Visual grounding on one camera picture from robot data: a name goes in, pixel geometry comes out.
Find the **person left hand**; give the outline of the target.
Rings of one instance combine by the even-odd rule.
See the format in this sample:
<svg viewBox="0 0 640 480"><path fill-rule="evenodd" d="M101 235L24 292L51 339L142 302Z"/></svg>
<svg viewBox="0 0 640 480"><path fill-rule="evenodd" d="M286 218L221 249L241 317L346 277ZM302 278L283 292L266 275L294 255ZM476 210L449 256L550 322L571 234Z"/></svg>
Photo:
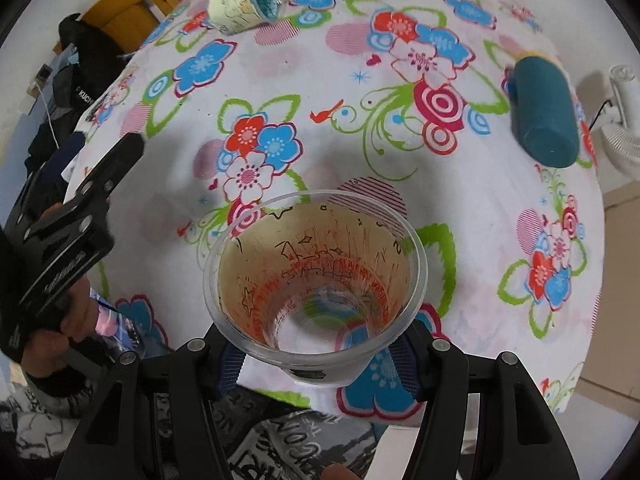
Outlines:
<svg viewBox="0 0 640 480"><path fill-rule="evenodd" d="M86 276L68 291L70 310L57 330L38 330L26 344L21 360L23 372L35 378L45 378L66 367L63 356L70 341L81 342L94 333L99 308L90 295L90 282Z"/></svg>

